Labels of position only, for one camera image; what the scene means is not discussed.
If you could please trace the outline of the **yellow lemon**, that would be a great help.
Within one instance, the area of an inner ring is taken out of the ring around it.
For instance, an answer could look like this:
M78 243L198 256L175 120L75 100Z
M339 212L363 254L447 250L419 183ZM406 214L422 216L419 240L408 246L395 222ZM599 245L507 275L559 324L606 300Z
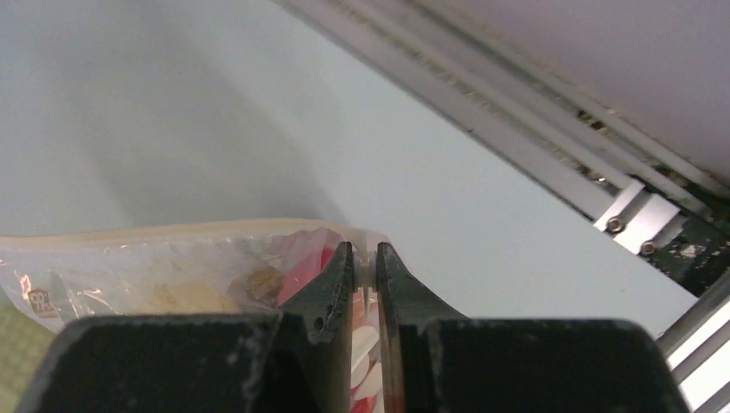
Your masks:
M129 313L132 315L239 313L240 308L219 289L192 281L156 285L151 296Z

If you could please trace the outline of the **red mango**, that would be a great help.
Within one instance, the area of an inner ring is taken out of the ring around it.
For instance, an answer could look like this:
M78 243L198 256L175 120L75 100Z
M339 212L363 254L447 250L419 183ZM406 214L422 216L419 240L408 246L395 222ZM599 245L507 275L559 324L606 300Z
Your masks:
M275 251L281 256L281 287L275 297L280 306L317 277L344 240L337 232L319 228L297 231L280 239Z

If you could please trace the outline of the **clear dotted zip bag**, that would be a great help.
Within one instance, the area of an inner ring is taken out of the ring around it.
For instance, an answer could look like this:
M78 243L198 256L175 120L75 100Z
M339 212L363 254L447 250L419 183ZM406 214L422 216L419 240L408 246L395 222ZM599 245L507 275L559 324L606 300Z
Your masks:
M253 219L132 230L1 239L1 305L53 334L81 317L132 315L156 285L198 281L219 289L240 312L278 307L246 296L249 274L280 269L280 239L319 228L351 243L356 264L371 264L377 232L310 219Z

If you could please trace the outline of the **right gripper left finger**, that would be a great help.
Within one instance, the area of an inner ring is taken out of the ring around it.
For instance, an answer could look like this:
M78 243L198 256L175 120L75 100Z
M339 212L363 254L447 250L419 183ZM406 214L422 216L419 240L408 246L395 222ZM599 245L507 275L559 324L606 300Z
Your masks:
M352 245L280 308L79 319L56 336L20 412L346 412Z

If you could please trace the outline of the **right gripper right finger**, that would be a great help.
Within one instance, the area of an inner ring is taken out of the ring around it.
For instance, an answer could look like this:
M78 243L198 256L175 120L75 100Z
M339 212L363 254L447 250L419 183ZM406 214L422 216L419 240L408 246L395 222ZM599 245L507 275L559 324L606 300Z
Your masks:
M375 255L387 412L685 412L664 356L610 318L470 318Z

